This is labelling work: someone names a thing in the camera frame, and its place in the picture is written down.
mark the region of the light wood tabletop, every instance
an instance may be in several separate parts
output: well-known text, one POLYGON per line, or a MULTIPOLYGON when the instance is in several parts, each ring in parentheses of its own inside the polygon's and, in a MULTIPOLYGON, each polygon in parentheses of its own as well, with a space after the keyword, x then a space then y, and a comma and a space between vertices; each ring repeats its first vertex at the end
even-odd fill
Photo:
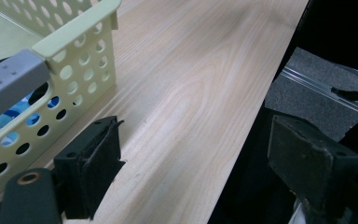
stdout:
POLYGON ((307 3, 124 0, 116 86, 36 164, 116 115, 127 163, 92 223, 206 223, 307 3))

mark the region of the blue item in basket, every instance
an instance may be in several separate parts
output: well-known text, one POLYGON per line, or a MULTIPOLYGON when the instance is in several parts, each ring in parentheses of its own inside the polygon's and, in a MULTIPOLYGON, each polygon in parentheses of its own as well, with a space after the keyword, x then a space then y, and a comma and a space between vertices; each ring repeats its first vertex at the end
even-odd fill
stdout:
MULTIPOLYGON (((24 112, 28 107, 30 107, 30 97, 32 96, 34 92, 29 93, 26 97, 24 97, 22 100, 17 102, 15 105, 13 105, 9 110, 7 110, 4 114, 0 115, 0 129, 5 127, 5 125, 9 124, 14 118, 16 118, 20 113, 24 112)), ((58 97, 52 98, 48 102, 48 107, 52 108, 55 107, 59 102, 58 97)), ((37 114, 33 114, 31 117, 29 117, 26 120, 27 125, 33 125, 37 123, 39 120, 39 116, 37 114)), ((16 139, 17 135, 15 133, 9 133, 7 136, 5 136, 4 139, 1 140, 1 145, 8 146, 12 144, 16 139)))

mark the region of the dark surface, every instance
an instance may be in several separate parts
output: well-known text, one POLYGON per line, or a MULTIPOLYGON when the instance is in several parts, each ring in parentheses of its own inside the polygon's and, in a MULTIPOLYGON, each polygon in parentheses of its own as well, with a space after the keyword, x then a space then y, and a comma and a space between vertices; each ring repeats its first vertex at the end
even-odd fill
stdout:
POLYGON ((295 195, 268 165, 272 116, 262 107, 209 220, 214 223, 287 223, 295 195))

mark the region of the gray metal bracket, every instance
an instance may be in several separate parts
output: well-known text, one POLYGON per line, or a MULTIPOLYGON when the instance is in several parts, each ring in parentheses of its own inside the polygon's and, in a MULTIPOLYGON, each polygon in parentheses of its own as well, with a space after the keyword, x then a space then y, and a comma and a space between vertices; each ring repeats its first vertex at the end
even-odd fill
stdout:
POLYGON ((28 49, 0 63, 0 115, 49 80, 44 60, 28 49))

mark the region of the white plastic basket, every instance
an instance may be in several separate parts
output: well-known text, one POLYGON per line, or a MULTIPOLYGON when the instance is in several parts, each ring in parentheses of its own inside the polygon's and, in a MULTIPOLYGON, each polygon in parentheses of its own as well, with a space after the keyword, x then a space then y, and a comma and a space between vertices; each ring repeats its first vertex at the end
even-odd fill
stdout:
POLYGON ((119 5, 120 0, 0 0, 0 38, 7 39, 0 40, 0 57, 29 49, 50 72, 47 93, 0 130, 0 192, 114 85, 111 30, 117 29, 119 5), (59 103, 48 107, 57 97, 59 103), (37 123, 27 125, 34 115, 37 123), (3 146, 10 133, 16 140, 3 146))

